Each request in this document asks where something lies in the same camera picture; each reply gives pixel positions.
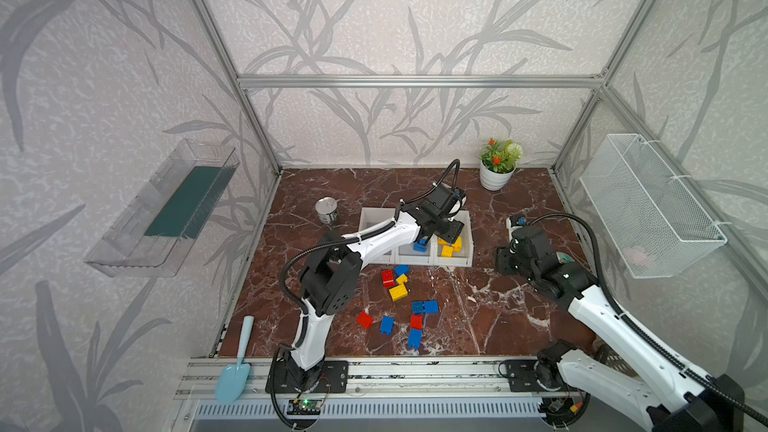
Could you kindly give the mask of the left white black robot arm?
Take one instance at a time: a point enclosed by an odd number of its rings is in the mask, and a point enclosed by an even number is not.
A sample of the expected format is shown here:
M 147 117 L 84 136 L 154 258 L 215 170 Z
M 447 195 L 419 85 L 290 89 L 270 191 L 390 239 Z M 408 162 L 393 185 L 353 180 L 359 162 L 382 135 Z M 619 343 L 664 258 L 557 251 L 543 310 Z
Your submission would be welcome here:
M 300 309 L 293 342 L 278 356 L 299 374 L 316 372 L 326 356 L 334 316 L 355 295 L 361 271 L 373 260 L 401 246 L 430 240 L 457 239 L 465 224 L 456 218 L 465 191 L 435 184 L 415 199 L 402 201 L 386 220 L 350 234 L 334 231 L 315 246 L 289 259 L 278 274 L 283 294 Z

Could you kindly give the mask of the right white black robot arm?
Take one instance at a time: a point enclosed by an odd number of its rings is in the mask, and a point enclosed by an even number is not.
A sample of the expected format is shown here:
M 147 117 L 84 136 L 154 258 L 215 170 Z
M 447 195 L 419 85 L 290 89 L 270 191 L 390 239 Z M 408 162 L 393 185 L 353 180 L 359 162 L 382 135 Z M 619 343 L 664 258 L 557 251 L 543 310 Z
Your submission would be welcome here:
M 611 296 L 600 270 L 561 261 L 540 227 L 517 221 L 508 231 L 508 245 L 496 250 L 497 271 L 525 278 L 635 373 L 628 376 L 560 340 L 537 355 L 540 386 L 594 396 L 646 431 L 741 431 L 746 417 L 767 423 L 733 379 L 708 374 L 637 322 Z

